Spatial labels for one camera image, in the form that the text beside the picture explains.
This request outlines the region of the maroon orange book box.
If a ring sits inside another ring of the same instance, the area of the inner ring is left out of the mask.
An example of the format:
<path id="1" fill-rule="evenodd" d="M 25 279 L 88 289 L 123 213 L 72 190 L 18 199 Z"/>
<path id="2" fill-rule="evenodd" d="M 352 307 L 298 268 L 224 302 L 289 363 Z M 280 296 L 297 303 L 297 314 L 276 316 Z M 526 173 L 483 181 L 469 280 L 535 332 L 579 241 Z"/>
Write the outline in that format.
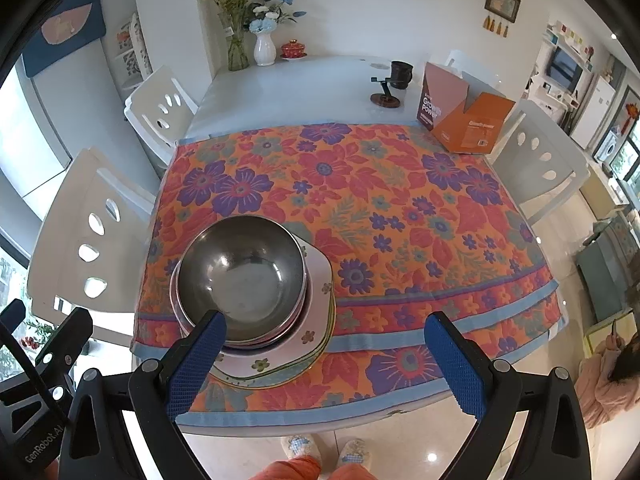
<path id="1" fill-rule="evenodd" d="M 487 155 L 515 102 L 486 82 L 427 63 L 416 119 L 450 153 Z"/>

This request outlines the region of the blue wall hanging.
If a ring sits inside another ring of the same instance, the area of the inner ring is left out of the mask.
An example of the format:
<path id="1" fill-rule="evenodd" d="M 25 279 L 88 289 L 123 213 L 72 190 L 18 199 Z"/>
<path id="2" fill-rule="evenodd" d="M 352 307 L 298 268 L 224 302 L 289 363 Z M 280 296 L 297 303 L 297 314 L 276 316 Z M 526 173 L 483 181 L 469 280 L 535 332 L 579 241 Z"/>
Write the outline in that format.
<path id="1" fill-rule="evenodd" d="M 26 76 L 34 78 L 105 34 L 101 0 L 63 0 L 23 50 Z"/>

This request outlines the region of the hexagonal floral plate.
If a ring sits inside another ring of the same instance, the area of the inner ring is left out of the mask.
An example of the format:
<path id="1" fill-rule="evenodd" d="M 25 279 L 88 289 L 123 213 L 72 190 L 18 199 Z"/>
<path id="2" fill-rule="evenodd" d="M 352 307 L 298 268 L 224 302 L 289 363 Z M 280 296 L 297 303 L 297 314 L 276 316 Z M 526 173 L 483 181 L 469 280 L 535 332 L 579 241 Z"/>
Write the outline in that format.
<path id="1" fill-rule="evenodd" d="M 326 322 L 326 330 L 324 331 L 323 338 L 314 347 L 312 352 L 309 352 L 303 359 L 296 362 L 288 363 L 286 365 L 277 368 L 274 372 L 262 375 L 258 378 L 250 379 L 238 379 L 225 375 L 214 366 L 210 370 L 210 374 L 216 379 L 220 380 L 224 385 L 234 388 L 240 388 L 243 390 L 265 390 L 270 388 L 276 388 L 282 385 L 292 382 L 295 378 L 299 377 L 309 370 L 315 362 L 318 361 L 324 350 L 329 344 L 329 341 L 333 335 L 336 318 L 336 307 L 334 297 L 331 297 L 328 322 Z"/>
<path id="2" fill-rule="evenodd" d="M 301 242 L 309 273 L 303 312 L 284 337 L 255 351 L 221 350 L 216 357 L 218 370 L 234 378 L 254 378 L 288 363 L 303 359 L 323 338 L 334 297 L 329 259 L 311 244 Z"/>

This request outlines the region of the white chair far left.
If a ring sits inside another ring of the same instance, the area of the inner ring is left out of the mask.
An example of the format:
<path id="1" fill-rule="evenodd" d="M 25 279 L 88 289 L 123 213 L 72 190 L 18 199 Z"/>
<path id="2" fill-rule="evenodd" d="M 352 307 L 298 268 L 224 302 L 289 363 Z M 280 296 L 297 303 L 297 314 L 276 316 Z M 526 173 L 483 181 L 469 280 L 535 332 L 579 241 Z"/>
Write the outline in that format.
<path id="1" fill-rule="evenodd" d="M 125 101 L 124 115 L 138 137 L 167 166 L 198 111 L 174 72 L 162 66 Z"/>

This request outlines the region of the wall television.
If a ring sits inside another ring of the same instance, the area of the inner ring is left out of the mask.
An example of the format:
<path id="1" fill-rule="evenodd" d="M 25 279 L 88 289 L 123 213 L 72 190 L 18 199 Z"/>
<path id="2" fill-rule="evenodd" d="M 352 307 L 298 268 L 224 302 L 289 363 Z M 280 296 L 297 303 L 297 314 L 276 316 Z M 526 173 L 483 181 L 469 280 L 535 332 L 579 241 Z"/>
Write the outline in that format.
<path id="1" fill-rule="evenodd" d="M 571 56 L 565 50 L 557 47 L 547 64 L 544 74 L 553 80 L 558 86 L 573 93 L 579 79 L 582 78 L 582 63 L 579 63 L 574 56 Z"/>

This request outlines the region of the person in pink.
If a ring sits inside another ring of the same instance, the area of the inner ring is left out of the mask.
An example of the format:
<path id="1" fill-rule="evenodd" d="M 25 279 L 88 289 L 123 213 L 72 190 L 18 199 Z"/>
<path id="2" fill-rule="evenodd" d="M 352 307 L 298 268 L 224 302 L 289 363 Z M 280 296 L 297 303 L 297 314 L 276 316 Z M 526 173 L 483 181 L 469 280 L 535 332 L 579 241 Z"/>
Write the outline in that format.
<path id="1" fill-rule="evenodd" d="M 639 375 L 639 333 L 626 342 L 612 330 L 579 365 L 574 388 L 585 427 L 596 428 L 635 408 Z"/>

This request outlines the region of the right slipper foot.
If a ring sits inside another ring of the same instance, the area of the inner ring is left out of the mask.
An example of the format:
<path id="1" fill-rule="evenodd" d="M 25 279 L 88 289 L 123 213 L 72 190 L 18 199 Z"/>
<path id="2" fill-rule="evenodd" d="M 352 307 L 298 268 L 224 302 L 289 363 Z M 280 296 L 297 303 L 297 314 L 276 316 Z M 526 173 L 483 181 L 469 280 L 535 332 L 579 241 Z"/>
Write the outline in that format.
<path id="1" fill-rule="evenodd" d="M 330 480 L 375 480 L 371 474 L 372 452 L 363 439 L 352 439 L 345 443 L 338 456 Z"/>

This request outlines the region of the white chair near left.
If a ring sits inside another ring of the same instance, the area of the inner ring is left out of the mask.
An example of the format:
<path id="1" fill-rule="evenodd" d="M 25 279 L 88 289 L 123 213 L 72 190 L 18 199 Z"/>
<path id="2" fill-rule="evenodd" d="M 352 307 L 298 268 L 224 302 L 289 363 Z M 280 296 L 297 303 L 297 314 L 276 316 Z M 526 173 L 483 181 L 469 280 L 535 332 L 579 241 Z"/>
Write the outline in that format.
<path id="1" fill-rule="evenodd" d="M 129 346 L 154 200 L 99 150 L 81 151 L 42 222 L 30 258 L 32 313 L 58 325 L 74 307 L 86 308 L 94 338 Z"/>

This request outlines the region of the black mug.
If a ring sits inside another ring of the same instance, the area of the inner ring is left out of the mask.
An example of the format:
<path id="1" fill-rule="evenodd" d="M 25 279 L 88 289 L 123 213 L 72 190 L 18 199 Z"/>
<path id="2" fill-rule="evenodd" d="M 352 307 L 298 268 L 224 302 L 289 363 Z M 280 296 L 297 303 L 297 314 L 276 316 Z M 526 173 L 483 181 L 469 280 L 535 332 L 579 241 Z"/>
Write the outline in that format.
<path id="1" fill-rule="evenodd" d="M 407 62 L 393 61 L 390 69 L 390 85 L 398 90 L 406 90 L 412 81 L 413 66 Z"/>

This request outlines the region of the small framed picture lower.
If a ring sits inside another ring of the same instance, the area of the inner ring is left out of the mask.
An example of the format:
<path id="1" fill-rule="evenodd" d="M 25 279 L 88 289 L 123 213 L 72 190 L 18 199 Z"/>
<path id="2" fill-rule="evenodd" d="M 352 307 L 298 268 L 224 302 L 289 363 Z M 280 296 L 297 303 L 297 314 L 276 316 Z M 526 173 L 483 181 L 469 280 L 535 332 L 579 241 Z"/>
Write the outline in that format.
<path id="1" fill-rule="evenodd" d="M 485 0 L 485 9 L 510 23 L 515 23 L 521 0 Z"/>

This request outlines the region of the white refrigerator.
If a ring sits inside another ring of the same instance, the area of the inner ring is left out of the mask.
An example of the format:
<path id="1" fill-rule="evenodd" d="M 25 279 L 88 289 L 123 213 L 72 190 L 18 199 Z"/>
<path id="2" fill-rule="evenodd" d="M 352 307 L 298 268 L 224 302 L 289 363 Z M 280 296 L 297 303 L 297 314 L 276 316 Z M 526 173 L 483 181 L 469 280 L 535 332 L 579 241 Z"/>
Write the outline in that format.
<path id="1" fill-rule="evenodd" d="M 570 137 L 583 150 L 588 148 L 596 135 L 614 96 L 615 89 L 610 83 L 603 76 L 595 76 L 588 96 L 582 103 L 582 111 L 570 132 Z"/>

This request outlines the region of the red teapot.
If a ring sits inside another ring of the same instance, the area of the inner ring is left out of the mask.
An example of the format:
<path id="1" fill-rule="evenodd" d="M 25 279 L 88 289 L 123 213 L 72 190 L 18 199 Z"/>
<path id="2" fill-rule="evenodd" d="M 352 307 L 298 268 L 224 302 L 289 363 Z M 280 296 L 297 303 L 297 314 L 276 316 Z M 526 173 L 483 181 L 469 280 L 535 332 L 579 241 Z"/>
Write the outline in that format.
<path id="1" fill-rule="evenodd" d="M 307 56 L 306 46 L 297 39 L 292 39 L 281 47 L 280 57 L 285 61 L 300 60 Z"/>

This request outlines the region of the white corner shelf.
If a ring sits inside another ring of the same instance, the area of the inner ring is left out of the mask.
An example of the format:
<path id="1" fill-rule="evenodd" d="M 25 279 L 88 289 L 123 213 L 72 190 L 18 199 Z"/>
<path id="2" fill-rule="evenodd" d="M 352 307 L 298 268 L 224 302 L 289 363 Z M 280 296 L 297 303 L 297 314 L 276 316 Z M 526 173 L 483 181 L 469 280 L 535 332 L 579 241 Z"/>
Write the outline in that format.
<path id="1" fill-rule="evenodd" d="M 116 42 L 118 50 L 114 65 L 119 89 L 122 93 L 133 92 L 153 73 L 137 12 L 131 14 L 131 18 L 120 26 Z"/>

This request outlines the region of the orange floral tablecloth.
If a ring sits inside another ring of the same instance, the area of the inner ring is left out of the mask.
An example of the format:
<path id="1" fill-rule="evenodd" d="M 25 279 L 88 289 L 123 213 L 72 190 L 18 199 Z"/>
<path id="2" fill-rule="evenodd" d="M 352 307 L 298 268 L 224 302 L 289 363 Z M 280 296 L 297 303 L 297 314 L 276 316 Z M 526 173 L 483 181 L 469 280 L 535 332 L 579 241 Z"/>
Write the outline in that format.
<path id="1" fill-rule="evenodd" d="M 451 155 L 419 127 L 331 122 L 179 144 L 156 202 L 135 356 L 158 359 L 180 337 L 170 274 L 199 232 L 237 214 L 277 221 L 329 259 L 336 322 L 318 361 L 283 385 L 207 378 L 186 428 L 332 430 L 432 403 L 447 391 L 424 344 L 435 311 L 510 362 L 565 325 L 558 282 L 484 157 Z"/>

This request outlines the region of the slipper foot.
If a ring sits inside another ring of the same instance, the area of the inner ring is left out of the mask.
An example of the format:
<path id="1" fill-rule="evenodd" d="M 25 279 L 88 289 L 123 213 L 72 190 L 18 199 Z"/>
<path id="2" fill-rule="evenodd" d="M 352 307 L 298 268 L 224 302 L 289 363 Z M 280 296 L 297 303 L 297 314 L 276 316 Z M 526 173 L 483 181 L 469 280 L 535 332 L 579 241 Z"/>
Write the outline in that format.
<path id="1" fill-rule="evenodd" d="M 296 434 L 281 439 L 286 459 L 271 463 L 253 480 L 317 480 L 322 456 L 312 434 Z"/>
<path id="2" fill-rule="evenodd" d="M 338 456 L 330 480 L 375 480 L 371 474 L 372 452 L 363 439 L 352 439 L 345 443 Z"/>

